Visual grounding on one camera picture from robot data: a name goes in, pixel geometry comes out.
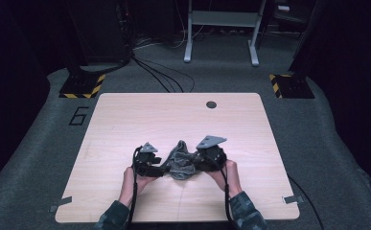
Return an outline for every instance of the forearm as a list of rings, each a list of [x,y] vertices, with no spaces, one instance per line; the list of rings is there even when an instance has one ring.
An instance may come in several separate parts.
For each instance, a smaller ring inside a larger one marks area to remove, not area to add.
[[[253,202],[245,192],[240,192],[229,200],[233,220],[241,230],[267,229],[266,221],[261,213],[254,207]]]
[[[123,230],[128,219],[129,209],[126,204],[116,200],[101,215],[95,224],[95,230]]]

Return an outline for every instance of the dark wall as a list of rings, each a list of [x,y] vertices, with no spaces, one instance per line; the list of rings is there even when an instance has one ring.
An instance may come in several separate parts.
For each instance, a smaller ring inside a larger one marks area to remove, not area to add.
[[[337,133],[371,176],[371,1],[329,1],[325,9],[291,67],[308,68]]]
[[[0,171],[45,103],[49,92],[34,49],[8,5],[0,0]]]

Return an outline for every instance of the person's left hand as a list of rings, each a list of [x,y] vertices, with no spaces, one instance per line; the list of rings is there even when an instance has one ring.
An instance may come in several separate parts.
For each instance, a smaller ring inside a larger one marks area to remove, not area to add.
[[[137,194],[141,194],[146,185],[156,180],[157,177],[147,177],[137,175]],[[132,167],[127,167],[123,176],[122,191],[120,192],[119,201],[127,207],[131,204],[133,198],[134,171]]]

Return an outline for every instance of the light wood table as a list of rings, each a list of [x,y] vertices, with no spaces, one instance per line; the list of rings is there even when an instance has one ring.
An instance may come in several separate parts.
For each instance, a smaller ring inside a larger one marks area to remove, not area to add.
[[[207,102],[216,108],[208,108]],[[238,163],[243,189],[265,219],[296,219],[293,196],[263,103],[254,93],[108,93],[100,96],[58,207],[58,222],[96,222],[118,199],[134,149],[150,142],[165,161],[179,140],[189,152],[206,136]],[[134,222],[226,220],[224,193],[204,172],[165,175],[137,198]]]

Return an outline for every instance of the metal stand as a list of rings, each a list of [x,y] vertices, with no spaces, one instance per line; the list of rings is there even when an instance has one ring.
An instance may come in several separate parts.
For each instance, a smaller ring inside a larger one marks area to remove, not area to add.
[[[188,41],[185,49],[185,62],[191,61],[192,54],[192,25],[210,25],[210,26],[233,26],[254,28],[251,40],[248,40],[248,49],[250,51],[251,64],[259,66],[255,43],[260,24],[263,17],[266,0],[262,0],[258,12],[228,12],[228,11],[193,11],[192,0],[189,0],[188,6]]]

